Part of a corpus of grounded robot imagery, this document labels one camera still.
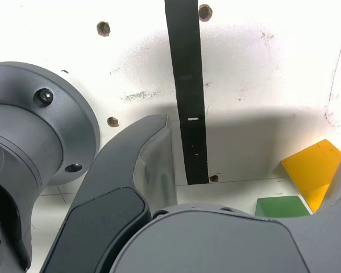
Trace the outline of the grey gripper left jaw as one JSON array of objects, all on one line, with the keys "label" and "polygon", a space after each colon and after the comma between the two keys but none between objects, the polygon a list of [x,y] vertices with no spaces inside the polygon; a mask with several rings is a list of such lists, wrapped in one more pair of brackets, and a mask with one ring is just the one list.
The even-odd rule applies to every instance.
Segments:
[{"label": "grey gripper left jaw", "polygon": [[69,208],[42,272],[109,272],[131,237],[177,203],[171,127],[149,115],[99,152]]}]

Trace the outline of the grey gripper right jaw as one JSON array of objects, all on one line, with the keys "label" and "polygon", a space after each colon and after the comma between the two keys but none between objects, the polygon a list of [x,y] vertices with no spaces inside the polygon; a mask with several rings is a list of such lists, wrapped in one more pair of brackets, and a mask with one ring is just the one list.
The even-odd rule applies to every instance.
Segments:
[{"label": "grey gripper right jaw", "polygon": [[341,272],[341,164],[332,184],[310,216],[168,213],[126,243],[111,272]]}]

